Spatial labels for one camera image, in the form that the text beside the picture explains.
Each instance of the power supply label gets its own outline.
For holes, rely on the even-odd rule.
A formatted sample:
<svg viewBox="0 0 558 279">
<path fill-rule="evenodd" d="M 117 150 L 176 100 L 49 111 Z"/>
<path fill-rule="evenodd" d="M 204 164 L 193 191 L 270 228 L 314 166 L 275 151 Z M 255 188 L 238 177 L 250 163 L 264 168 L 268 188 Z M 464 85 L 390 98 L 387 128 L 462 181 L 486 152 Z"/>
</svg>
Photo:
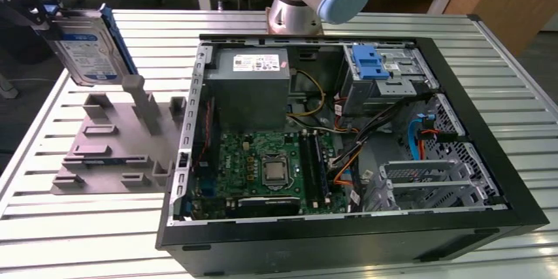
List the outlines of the power supply label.
<svg viewBox="0 0 558 279">
<path fill-rule="evenodd" d="M 95 35 L 65 34 L 60 44 L 83 76 L 93 80 L 113 80 L 117 77 L 108 48 Z"/>
<path fill-rule="evenodd" d="M 279 55 L 236 55 L 234 71 L 280 71 Z"/>
</svg>

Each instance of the ram slot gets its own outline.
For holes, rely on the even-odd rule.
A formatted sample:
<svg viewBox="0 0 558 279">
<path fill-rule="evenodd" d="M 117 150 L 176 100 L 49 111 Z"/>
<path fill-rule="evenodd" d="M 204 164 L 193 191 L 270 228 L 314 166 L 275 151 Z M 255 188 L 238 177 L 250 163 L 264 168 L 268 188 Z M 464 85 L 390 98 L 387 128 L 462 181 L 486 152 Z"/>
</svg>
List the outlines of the ram slot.
<svg viewBox="0 0 558 279">
<path fill-rule="evenodd" d="M 312 145 L 314 145 L 314 149 L 312 149 L 312 164 L 314 164 L 314 169 L 318 173 L 318 175 L 315 176 L 316 179 L 316 184 L 320 187 L 320 194 L 319 197 L 322 199 L 322 201 L 324 201 L 326 204 L 330 203 L 330 189 L 328 189 L 328 180 L 327 180 L 327 172 L 326 172 L 326 161 L 323 160 L 323 155 L 322 155 L 322 146 L 320 146 L 320 141 L 318 140 L 318 135 L 311 135 L 311 140 L 312 140 Z"/>
<path fill-rule="evenodd" d="M 322 199 L 319 198 L 322 187 L 318 184 L 318 171 L 314 169 L 312 151 L 314 145 L 310 134 L 300 133 L 298 144 L 300 149 L 300 167 L 303 169 L 304 195 L 308 207 L 318 208 Z"/>
</svg>

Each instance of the motherboard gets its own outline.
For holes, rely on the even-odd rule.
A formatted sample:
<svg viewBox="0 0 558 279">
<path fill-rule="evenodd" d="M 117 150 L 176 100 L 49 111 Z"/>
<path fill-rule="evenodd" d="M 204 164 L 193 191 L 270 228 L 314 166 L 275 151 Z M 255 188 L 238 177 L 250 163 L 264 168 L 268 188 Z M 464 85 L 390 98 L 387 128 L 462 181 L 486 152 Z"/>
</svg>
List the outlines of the motherboard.
<svg viewBox="0 0 558 279">
<path fill-rule="evenodd" d="M 239 216 L 242 206 L 262 216 L 344 212 L 344 190 L 328 188 L 332 156 L 328 133 L 223 133 L 218 176 L 199 182 L 203 212 L 212 219 Z"/>
</svg>

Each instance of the metal table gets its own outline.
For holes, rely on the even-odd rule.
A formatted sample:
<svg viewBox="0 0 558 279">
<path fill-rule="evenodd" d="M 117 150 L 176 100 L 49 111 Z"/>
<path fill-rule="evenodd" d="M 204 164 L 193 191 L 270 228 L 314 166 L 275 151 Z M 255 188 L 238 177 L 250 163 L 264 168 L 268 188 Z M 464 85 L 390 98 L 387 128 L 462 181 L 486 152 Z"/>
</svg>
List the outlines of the metal table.
<svg viewBox="0 0 558 279">
<path fill-rule="evenodd" d="M 200 33 L 264 33 L 263 12 L 115 11 L 145 90 L 159 101 L 185 95 Z M 466 16 L 362 14 L 326 34 L 434 38 L 550 224 L 443 263 L 268 274 L 259 278 L 489 278 L 558 276 L 558 110 L 482 23 Z M 0 271 L 7 278 L 184 278 L 153 249 L 161 193 L 49 194 L 91 91 L 131 101 L 119 86 L 77 87 L 60 76 L 0 178 Z"/>
</svg>

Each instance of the floor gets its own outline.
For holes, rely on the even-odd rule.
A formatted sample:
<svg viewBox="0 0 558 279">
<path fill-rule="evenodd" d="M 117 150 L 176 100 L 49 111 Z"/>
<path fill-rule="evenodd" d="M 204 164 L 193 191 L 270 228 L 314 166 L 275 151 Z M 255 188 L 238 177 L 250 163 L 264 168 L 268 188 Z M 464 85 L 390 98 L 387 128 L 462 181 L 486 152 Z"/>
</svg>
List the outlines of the floor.
<svg viewBox="0 0 558 279">
<path fill-rule="evenodd" d="M 111 3 L 113 8 L 198 8 L 196 0 L 65 0 L 64 3 L 69 3 L 69 7 L 95 8 L 103 1 Z M 236 0 L 224 2 L 227 9 L 234 10 L 238 6 Z M 267 3 L 270 0 L 252 0 L 252 7 L 262 7 L 263 10 Z M 558 32 L 541 32 L 518 60 L 551 99 L 558 102 L 557 52 Z M 12 84 L 20 91 L 16 99 L 0 98 L 0 173 L 9 162 L 9 152 L 17 149 L 33 122 L 61 69 L 55 57 L 36 65 L 23 65 L 0 49 L 0 73 L 13 80 Z"/>
</svg>

